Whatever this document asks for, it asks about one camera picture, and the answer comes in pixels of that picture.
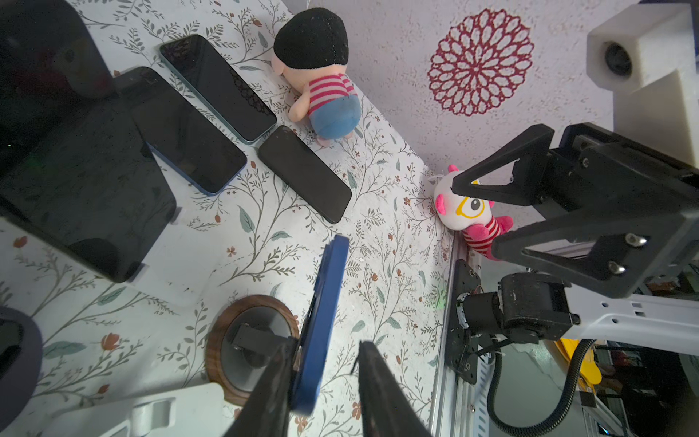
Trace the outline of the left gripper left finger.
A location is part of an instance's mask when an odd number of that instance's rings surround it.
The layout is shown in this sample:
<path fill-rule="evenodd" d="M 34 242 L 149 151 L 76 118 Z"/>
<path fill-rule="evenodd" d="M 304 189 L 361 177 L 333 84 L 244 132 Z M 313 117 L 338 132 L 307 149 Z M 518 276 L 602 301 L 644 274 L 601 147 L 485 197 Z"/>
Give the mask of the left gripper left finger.
<path fill-rule="evenodd" d="M 289 431 L 289 397 L 295 376 L 297 340 L 278 347 L 238 417 L 225 437 L 284 437 Z"/>

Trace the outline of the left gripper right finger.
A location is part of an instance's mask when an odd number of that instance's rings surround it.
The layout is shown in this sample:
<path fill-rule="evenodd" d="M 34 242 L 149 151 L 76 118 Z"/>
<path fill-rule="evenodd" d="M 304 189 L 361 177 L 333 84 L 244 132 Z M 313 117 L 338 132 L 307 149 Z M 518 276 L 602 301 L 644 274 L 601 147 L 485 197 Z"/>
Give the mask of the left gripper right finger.
<path fill-rule="evenodd" d="M 430 437 L 373 342 L 360 342 L 357 360 L 363 435 Z"/>

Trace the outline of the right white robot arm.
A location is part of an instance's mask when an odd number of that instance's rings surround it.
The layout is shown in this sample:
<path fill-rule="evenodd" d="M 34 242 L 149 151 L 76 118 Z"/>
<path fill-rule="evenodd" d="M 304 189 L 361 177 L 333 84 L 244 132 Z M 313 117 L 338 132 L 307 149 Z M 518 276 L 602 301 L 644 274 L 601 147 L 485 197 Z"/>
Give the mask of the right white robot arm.
<path fill-rule="evenodd" d="M 697 354 L 697 303 L 640 293 L 697 255 L 697 169 L 589 123 L 568 127 L 559 147 L 552 139 L 528 127 L 453 180 L 458 195 L 542 216 L 494 240 L 493 256 L 521 271 L 459 295 L 460 325 L 506 345 L 612 340 Z"/>

